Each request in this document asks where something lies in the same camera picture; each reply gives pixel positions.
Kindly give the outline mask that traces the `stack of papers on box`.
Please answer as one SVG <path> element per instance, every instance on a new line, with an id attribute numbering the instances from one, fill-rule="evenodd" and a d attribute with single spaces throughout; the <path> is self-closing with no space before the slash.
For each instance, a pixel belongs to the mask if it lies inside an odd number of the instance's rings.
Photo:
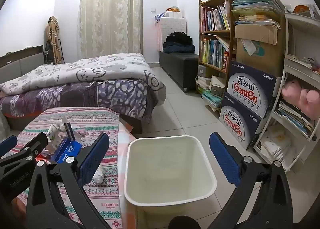
<path id="1" fill-rule="evenodd" d="M 285 6 L 280 0 L 232 0 L 236 25 L 273 26 L 281 29 Z"/>

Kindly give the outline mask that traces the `pink plush toy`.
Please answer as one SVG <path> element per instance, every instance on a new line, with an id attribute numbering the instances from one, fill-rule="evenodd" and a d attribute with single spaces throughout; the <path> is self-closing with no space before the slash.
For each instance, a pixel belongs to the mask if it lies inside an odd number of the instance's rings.
<path id="1" fill-rule="evenodd" d="M 283 99 L 299 108 L 310 119 L 319 119 L 319 91 L 303 88 L 298 80 L 287 81 L 281 89 Z"/>

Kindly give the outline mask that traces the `cream lace curtain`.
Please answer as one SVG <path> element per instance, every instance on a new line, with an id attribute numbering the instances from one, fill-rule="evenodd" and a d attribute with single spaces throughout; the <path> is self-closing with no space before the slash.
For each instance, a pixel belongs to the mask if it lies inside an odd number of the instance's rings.
<path id="1" fill-rule="evenodd" d="M 143 52 L 143 0 L 80 0 L 78 54 Z"/>

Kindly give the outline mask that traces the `upper Ganten water box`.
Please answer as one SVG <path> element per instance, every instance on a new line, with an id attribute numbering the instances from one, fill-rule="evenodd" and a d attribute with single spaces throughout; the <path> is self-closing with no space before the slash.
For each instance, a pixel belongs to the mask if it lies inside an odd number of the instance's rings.
<path id="1" fill-rule="evenodd" d="M 229 70 L 227 93 L 260 118 L 265 118 L 273 107 L 280 81 L 280 77 L 233 61 Z"/>

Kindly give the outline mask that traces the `white tissue ball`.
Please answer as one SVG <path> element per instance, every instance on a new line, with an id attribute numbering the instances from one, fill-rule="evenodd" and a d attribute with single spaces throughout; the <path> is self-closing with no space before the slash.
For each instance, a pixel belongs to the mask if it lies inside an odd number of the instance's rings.
<path id="1" fill-rule="evenodd" d="M 100 164 L 93 175 L 93 181 L 95 183 L 101 184 L 104 182 L 104 169 L 103 166 Z"/>

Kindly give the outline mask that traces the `patterned striped tablecloth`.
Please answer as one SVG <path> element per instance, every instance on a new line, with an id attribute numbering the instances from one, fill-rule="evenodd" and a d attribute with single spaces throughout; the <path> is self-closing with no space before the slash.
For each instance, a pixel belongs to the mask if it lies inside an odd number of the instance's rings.
<path id="1" fill-rule="evenodd" d="M 104 181 L 94 181 L 84 186 L 84 190 L 100 215 L 112 228 L 134 228 L 133 215 L 122 210 L 124 169 L 118 162 L 124 158 L 124 150 L 133 141 L 133 136 L 121 123 L 120 115 L 103 107 L 56 107 L 48 109 L 31 121 L 17 136 L 17 145 L 8 155 L 17 153 L 35 135 L 46 133 L 52 124 L 67 118 L 73 131 L 81 133 L 80 143 L 91 145 L 100 133 L 106 133 L 110 145 L 101 166 Z"/>

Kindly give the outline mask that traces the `blue carton box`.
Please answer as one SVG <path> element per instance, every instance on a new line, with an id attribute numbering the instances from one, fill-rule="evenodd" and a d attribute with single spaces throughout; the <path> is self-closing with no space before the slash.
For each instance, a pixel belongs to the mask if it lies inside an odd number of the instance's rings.
<path id="1" fill-rule="evenodd" d="M 63 163 L 68 157 L 76 157 L 81 148 L 82 144 L 66 137 L 61 141 L 61 144 L 59 144 L 50 161 Z"/>

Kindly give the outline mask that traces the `dark clothes pile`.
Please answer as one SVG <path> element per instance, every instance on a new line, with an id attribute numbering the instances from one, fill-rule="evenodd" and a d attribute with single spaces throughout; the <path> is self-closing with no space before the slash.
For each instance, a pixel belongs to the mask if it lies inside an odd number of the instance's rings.
<path id="1" fill-rule="evenodd" d="M 164 53 L 194 53 L 193 39 L 184 32 L 169 34 L 163 43 Z"/>

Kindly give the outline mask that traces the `wooden bookshelf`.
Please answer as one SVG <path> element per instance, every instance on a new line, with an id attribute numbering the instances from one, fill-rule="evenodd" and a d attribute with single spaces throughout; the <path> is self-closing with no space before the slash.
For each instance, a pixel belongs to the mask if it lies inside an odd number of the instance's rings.
<path id="1" fill-rule="evenodd" d="M 228 82 L 236 56 L 232 0 L 199 0 L 199 66 Z"/>

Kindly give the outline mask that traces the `grey bed headboard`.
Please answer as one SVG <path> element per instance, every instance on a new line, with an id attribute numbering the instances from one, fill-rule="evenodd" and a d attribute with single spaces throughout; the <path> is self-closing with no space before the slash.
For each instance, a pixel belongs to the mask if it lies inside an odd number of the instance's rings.
<path id="1" fill-rule="evenodd" d="M 1 56 L 0 82 L 19 78 L 44 64 L 43 46 L 25 48 Z"/>

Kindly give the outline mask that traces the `green white paper package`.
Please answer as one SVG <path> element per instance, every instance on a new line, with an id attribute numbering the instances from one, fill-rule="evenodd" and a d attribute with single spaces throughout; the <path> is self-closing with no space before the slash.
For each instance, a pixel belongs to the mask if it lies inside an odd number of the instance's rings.
<path id="1" fill-rule="evenodd" d="M 61 142 L 61 140 L 66 136 L 66 129 L 62 119 L 57 120 L 52 123 L 47 131 L 48 139 L 55 144 Z"/>

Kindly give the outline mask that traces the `lower Ganten water box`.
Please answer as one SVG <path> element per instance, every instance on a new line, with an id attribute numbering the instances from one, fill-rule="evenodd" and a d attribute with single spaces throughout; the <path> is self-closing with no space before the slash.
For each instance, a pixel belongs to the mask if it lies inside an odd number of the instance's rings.
<path id="1" fill-rule="evenodd" d="M 245 150 L 257 142 L 267 119 L 259 117 L 229 94 L 224 94 L 219 120 Z"/>

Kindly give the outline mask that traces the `brown cardboard box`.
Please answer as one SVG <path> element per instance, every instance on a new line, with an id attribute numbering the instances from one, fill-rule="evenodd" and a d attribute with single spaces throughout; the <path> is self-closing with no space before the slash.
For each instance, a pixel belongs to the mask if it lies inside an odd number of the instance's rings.
<path id="1" fill-rule="evenodd" d="M 286 28 L 273 25 L 235 26 L 236 61 L 280 77 L 284 68 Z"/>

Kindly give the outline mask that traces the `white plastic trash bin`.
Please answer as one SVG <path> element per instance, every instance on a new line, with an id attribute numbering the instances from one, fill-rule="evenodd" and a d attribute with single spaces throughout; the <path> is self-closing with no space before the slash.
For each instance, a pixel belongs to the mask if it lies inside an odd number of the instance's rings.
<path id="1" fill-rule="evenodd" d="M 167 227 L 179 215 L 195 218 L 217 180 L 201 142 L 190 135 L 139 138 L 128 148 L 124 195 L 136 227 Z"/>

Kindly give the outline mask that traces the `white cartoon print quilt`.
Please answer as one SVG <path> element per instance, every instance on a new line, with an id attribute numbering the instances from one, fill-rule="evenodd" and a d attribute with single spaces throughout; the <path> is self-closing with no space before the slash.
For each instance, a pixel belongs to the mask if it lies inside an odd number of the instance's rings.
<path id="1" fill-rule="evenodd" d="M 165 85 L 140 53 L 118 53 L 73 63 L 40 65 L 16 79 L 1 83 L 1 91 L 6 95 L 17 95 L 67 83 L 117 79 L 143 80 L 155 92 L 160 104 L 165 101 Z"/>

